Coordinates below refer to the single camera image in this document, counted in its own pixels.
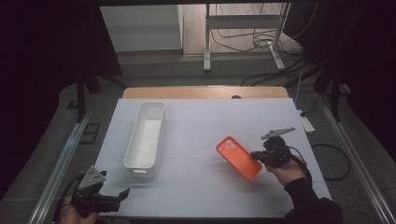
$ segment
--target metal frame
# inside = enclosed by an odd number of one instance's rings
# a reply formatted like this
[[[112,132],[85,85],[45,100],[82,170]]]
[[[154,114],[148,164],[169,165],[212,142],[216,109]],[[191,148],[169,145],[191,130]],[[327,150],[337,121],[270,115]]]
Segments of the metal frame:
[[[352,142],[347,135],[347,132],[343,128],[343,125],[338,122],[332,115],[332,111],[329,109],[329,102],[326,98],[322,96],[319,96],[319,100],[321,102],[321,107],[323,111],[325,112],[330,124],[332,125],[332,128],[334,129],[334,132],[337,135],[337,138],[340,141],[345,153],[350,158],[351,164],[359,180],[361,181],[361,184],[366,190],[376,212],[381,218],[382,223],[396,223],[393,212],[390,210],[390,207],[384,196],[382,195],[380,188],[371,177],[357,150],[354,148]]]
[[[67,167],[73,157],[73,154],[78,145],[78,140],[84,132],[85,126],[87,125],[88,119],[91,116],[92,108],[94,105],[94,100],[90,104],[87,113],[82,118],[80,123],[76,123],[71,132],[69,138],[67,139],[64,149],[62,151],[59,160],[57,161],[52,174],[49,177],[46,187],[44,187],[40,198],[38,199],[35,209],[29,218],[28,223],[43,223],[48,211],[50,210],[50,205],[55,197],[55,194],[61,185],[61,182],[66,173]]]
[[[214,15],[210,16],[210,4],[206,4],[205,16],[205,50],[204,71],[210,71],[210,38],[211,29],[275,29],[276,33],[269,49],[279,71],[285,70],[285,65],[280,59],[277,42],[279,41],[286,14],[290,3],[286,3],[280,15]]]

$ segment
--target person's arm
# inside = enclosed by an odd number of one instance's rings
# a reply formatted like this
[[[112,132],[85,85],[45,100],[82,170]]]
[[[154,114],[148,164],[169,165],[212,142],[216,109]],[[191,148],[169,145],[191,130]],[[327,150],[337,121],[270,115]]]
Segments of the person's arm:
[[[294,209],[285,215],[285,223],[343,223],[343,211],[340,205],[327,198],[319,199],[310,181],[295,161],[290,160],[279,168],[269,165],[265,167],[285,186],[285,191],[293,201]]]

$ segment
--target power strip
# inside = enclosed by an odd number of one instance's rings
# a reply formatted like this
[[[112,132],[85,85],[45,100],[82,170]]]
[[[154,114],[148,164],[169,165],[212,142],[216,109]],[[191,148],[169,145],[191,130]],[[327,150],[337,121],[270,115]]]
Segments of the power strip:
[[[303,113],[302,110],[297,110],[298,117],[300,118],[300,122],[303,124],[305,132],[313,133],[315,131],[314,126],[312,126],[307,117],[301,117],[301,113]]]

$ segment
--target black curtain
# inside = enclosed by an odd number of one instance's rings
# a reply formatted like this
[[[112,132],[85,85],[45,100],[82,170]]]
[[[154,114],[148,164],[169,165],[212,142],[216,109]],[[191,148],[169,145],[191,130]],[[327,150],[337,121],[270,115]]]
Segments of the black curtain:
[[[348,39],[337,69],[342,81],[351,89],[349,104],[394,160],[395,11],[394,1],[371,1]]]
[[[0,37],[2,198],[77,72],[98,92],[96,72],[120,76],[121,71],[98,6],[2,1]]]

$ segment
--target white container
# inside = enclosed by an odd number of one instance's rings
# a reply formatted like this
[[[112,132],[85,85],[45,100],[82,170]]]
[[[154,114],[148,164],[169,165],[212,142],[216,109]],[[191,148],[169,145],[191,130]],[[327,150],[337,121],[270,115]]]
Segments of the white container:
[[[165,104],[143,103],[125,155],[124,165],[137,177],[155,177],[160,169]]]

